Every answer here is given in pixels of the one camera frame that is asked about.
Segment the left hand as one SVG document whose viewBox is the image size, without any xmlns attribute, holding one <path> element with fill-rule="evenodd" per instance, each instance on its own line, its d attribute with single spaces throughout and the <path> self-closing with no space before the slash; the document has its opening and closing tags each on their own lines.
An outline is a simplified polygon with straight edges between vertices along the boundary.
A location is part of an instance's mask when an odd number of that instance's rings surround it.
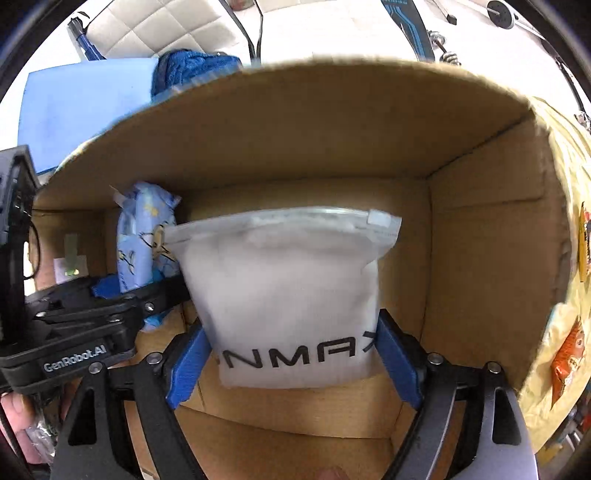
<svg viewBox="0 0 591 480">
<path fill-rule="evenodd" d="M 26 429 L 35 423 L 36 417 L 31 400 L 24 395 L 11 392 L 2 396 L 1 404 L 27 462 L 39 464 L 41 458 L 26 433 Z"/>
</svg>

